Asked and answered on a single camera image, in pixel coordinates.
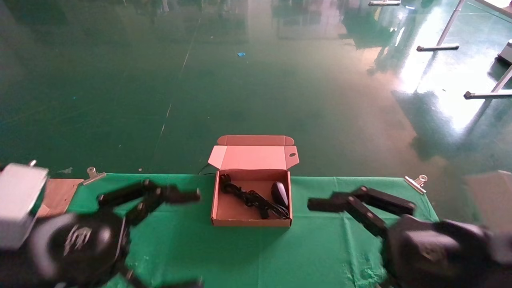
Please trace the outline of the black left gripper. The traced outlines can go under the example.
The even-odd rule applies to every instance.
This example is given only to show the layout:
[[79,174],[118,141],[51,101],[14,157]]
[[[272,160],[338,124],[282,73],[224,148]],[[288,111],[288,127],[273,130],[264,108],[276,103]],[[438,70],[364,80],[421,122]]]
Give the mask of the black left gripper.
[[[35,275],[47,284],[102,286],[113,276],[122,257],[127,225],[137,226],[161,204],[190,204],[199,190],[182,192],[176,185],[160,186],[144,179],[98,196],[99,208],[115,208],[139,199],[125,219],[112,211],[65,213],[36,221],[30,233],[30,257]],[[131,269],[120,269],[134,288],[146,284]]]

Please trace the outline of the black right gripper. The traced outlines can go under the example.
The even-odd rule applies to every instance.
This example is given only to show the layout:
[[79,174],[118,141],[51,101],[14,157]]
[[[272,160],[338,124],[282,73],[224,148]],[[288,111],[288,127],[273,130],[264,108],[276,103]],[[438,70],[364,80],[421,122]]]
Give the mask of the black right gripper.
[[[402,216],[389,228],[369,207]],[[375,237],[383,238],[386,288],[501,288],[502,235],[486,226],[412,217],[416,205],[361,186],[309,198],[310,211],[349,213]]]

